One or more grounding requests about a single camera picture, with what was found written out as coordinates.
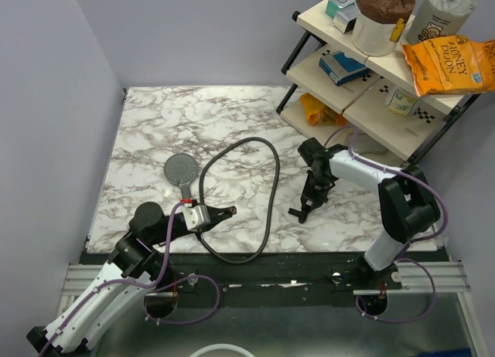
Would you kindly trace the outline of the black T-shaped fitting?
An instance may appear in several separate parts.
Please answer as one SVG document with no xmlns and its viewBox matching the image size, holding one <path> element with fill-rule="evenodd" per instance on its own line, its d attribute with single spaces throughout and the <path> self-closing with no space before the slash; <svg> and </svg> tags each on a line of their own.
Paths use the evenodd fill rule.
<svg viewBox="0 0 495 357">
<path fill-rule="evenodd" d="M 301 211 L 301 210 L 290 208 L 288 210 L 288 214 L 291 216 L 295 216 L 298 219 L 299 223 L 304 223 L 307 219 L 308 212 L 305 210 Z"/>
</svg>

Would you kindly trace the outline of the grey shower head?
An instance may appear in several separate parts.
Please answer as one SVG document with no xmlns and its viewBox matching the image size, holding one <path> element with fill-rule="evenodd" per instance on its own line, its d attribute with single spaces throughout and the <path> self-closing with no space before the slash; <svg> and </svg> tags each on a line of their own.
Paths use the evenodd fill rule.
<svg viewBox="0 0 495 357">
<path fill-rule="evenodd" d="M 192 199 L 190 185 L 198 175 L 199 166 L 193 156 L 177 153 L 166 160 L 164 175 L 169 183 L 178 186 L 182 199 Z"/>
</svg>

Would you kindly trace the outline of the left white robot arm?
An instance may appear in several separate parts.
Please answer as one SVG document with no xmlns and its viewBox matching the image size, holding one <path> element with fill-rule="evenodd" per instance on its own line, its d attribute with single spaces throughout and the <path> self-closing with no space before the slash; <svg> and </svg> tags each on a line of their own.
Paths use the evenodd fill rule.
<svg viewBox="0 0 495 357">
<path fill-rule="evenodd" d="M 211 230 L 236 212 L 233 206 L 183 200 L 165 215 L 158 203 L 142 203 L 83 293 L 57 319 L 33 328 L 27 340 L 40 356 L 89 356 L 109 327 L 147 294 L 164 294 L 174 308 L 178 284 L 198 281 L 201 275 L 180 275 L 169 262 L 169 251 L 160 253 L 155 246 L 169 249 L 174 239 Z"/>
</svg>

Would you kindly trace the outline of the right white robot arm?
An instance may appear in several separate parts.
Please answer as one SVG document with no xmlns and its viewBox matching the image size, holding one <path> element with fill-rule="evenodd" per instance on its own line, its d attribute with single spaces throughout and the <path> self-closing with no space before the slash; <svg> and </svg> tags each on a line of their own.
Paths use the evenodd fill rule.
<svg viewBox="0 0 495 357">
<path fill-rule="evenodd" d="M 371 289 L 381 283 L 384 271 L 414 238 L 441 218 L 439 198 L 434 196 L 422 170 L 414 165 L 401 169 L 376 164 L 341 144 L 325 148 L 315 138 L 304 141 L 298 153 L 309 170 L 300 198 L 301 209 L 290 209 L 288 213 L 300 223 L 328 201 L 330 189 L 340 179 L 379 199 L 383 230 L 351 272 L 361 287 Z"/>
</svg>

